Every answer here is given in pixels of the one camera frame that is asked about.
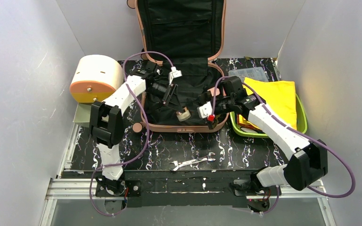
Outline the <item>round copper compact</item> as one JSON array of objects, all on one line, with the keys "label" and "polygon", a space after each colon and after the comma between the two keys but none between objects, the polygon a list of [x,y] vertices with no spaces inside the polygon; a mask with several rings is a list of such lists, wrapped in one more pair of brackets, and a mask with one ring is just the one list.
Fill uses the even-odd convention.
[{"label": "round copper compact", "polygon": [[187,107],[183,108],[183,111],[181,112],[176,112],[176,117],[178,119],[178,121],[182,122],[182,121],[186,121],[191,117],[190,111],[188,110]]}]

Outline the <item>pink hard-shell suitcase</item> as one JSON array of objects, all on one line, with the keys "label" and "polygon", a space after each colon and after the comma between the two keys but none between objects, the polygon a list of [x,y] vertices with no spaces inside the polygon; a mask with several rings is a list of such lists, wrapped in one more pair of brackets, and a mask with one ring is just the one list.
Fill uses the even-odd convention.
[{"label": "pink hard-shell suitcase", "polygon": [[168,84],[172,66],[182,72],[173,80],[178,85],[180,102],[191,117],[178,121],[176,112],[157,107],[160,99],[142,95],[144,123],[154,132],[211,133],[220,130],[228,114],[216,116],[217,125],[210,129],[197,113],[198,97],[215,86],[224,76],[215,60],[223,49],[226,1],[224,0],[129,0],[136,10],[143,49],[148,61],[161,66],[159,82]]}]

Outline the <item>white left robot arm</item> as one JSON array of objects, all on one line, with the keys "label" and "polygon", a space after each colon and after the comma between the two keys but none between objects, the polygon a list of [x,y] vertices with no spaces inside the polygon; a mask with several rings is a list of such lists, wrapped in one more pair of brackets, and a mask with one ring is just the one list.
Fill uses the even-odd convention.
[{"label": "white left robot arm", "polygon": [[172,109],[180,121],[190,117],[188,109],[178,98],[178,86],[173,83],[175,78],[182,76],[181,71],[172,66],[168,76],[169,83],[166,85],[158,81],[161,74],[162,70],[158,64],[147,62],[141,69],[132,71],[111,96],[91,105],[90,134],[101,154],[104,178],[117,181],[123,173],[119,155],[119,143],[125,132],[123,114],[138,95],[147,92],[158,97],[160,102],[157,107]]}]

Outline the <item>green plastic tray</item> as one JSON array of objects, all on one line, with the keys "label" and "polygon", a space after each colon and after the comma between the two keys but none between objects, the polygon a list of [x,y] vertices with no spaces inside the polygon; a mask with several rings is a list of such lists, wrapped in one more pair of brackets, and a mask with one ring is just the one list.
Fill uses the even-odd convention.
[{"label": "green plastic tray", "polygon": [[[290,94],[287,94],[286,92],[283,92],[283,91],[274,91],[272,93],[267,92],[266,94],[263,91],[259,91],[258,94],[261,97],[264,97],[264,99],[266,101],[268,101],[268,100],[270,101],[270,105],[271,105],[272,109],[275,109],[275,108],[273,108],[274,104],[281,103],[281,102],[283,102],[285,104],[287,101],[287,97],[289,97],[289,98],[292,97],[292,92],[290,92]],[[291,109],[295,108],[295,110],[296,110],[296,129],[301,133],[306,133],[306,131],[308,129],[308,124],[307,124],[305,110],[304,110],[304,107],[301,103],[299,96],[296,93],[294,94],[294,96],[295,96],[295,107],[291,107]],[[238,124],[238,120],[239,120],[239,117],[234,112],[231,112],[230,121],[232,124],[232,128],[233,128],[234,132],[236,134],[238,134],[239,136],[264,138],[264,139],[269,138],[264,133],[255,134],[255,133],[245,133],[245,132],[241,131],[240,130],[241,126]]]}]

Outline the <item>yellow snack packet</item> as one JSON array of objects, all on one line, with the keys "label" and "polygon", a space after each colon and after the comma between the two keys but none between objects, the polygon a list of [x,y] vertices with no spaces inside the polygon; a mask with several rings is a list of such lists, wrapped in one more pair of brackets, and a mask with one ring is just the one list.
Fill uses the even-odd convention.
[{"label": "yellow snack packet", "polygon": [[244,83],[253,88],[283,121],[297,129],[296,88],[293,81],[262,82],[245,78]]}]

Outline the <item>cream cylindrical drum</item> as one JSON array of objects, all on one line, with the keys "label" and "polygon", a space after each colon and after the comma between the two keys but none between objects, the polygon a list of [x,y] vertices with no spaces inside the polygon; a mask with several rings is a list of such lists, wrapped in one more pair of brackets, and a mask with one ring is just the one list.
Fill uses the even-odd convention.
[{"label": "cream cylindrical drum", "polygon": [[88,127],[91,104],[111,96],[122,83],[122,67],[113,58],[105,55],[82,57],[69,88],[71,96],[78,103],[73,122]]}]

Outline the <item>white printed garment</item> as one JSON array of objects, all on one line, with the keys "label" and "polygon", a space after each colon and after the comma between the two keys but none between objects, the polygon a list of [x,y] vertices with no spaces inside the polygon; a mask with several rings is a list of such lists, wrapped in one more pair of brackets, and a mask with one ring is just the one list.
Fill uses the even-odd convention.
[{"label": "white printed garment", "polygon": [[255,134],[261,134],[262,131],[258,128],[255,128],[255,127],[240,127],[240,130],[245,132],[245,133],[255,133]]}]

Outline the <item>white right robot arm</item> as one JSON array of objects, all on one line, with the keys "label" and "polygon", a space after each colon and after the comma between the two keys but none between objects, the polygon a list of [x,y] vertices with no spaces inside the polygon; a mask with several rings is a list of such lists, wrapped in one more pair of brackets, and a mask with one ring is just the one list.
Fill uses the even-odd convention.
[{"label": "white right robot arm", "polygon": [[328,173],[328,153],[320,140],[304,137],[279,118],[266,101],[238,77],[221,77],[211,91],[198,97],[198,115],[208,128],[217,125],[216,116],[238,113],[256,125],[284,153],[288,162],[264,167],[250,176],[249,186],[260,190],[270,186],[289,185],[301,191]]}]

